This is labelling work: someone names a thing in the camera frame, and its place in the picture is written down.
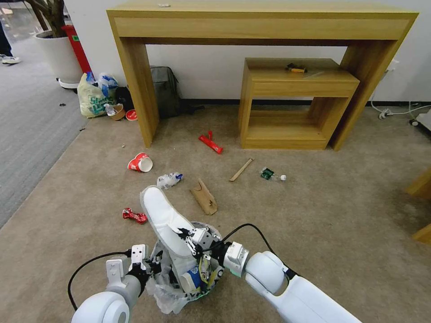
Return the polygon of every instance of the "red trash can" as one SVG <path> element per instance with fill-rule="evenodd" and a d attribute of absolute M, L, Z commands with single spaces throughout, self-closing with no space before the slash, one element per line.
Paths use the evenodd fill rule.
<path fill-rule="evenodd" d="M 83 73 L 91 73 L 90 64 L 87 61 L 84 50 L 82 49 L 81 42 L 79 41 L 78 35 L 76 34 L 75 27 L 73 25 L 65 25 L 62 29 L 66 32 L 69 37 L 69 41 L 72 45 L 73 51 L 75 52 L 78 63 L 81 66 Z"/>

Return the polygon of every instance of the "wooden side table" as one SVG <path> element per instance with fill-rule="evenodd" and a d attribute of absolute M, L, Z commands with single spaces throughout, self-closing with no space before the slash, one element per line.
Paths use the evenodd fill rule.
<path fill-rule="evenodd" d="M 288 71 L 289 63 L 308 71 Z M 329 58 L 246 58 L 238 114 L 242 147 L 325 149 L 358 84 Z M 257 111 L 251 110 L 255 96 L 314 99 L 308 111 Z"/>
<path fill-rule="evenodd" d="M 431 168 L 411 183 L 406 191 L 410 195 L 431 200 Z M 431 244 L 431 224 L 416 232 L 413 239 Z"/>
<path fill-rule="evenodd" d="M 375 2 L 131 0 L 107 10 L 146 147 L 159 122 L 147 44 L 347 46 L 361 81 L 332 135 L 339 150 L 418 13 Z"/>

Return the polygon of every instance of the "backpack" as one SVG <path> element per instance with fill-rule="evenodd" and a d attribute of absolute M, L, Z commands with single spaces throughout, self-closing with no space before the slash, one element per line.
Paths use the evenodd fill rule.
<path fill-rule="evenodd" d="M 181 114 L 180 95 L 174 73 L 167 66 L 150 66 L 154 91 L 160 118 L 170 118 Z"/>

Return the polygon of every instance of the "red lid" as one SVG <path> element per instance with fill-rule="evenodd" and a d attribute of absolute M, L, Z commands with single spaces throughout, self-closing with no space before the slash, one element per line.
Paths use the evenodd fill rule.
<path fill-rule="evenodd" d="M 134 121 L 138 119 L 138 116 L 136 115 L 135 110 L 129 110 L 126 112 L 126 119 L 129 121 Z"/>

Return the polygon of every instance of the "white wall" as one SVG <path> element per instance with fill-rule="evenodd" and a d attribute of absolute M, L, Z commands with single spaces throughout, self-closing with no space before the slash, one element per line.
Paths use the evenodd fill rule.
<path fill-rule="evenodd" d="M 106 15 L 107 8 L 122 2 L 125 1 L 65 0 L 94 74 L 112 73 L 124 85 L 126 80 Z M 380 83 L 374 99 L 431 101 L 431 1 L 379 2 L 420 14 L 395 57 L 400 63 Z M 289 46 L 150 45 L 147 48 L 150 64 L 173 69 L 184 98 L 206 99 L 239 98 L 245 57 L 331 57 L 340 62 L 344 52 L 344 48 Z"/>

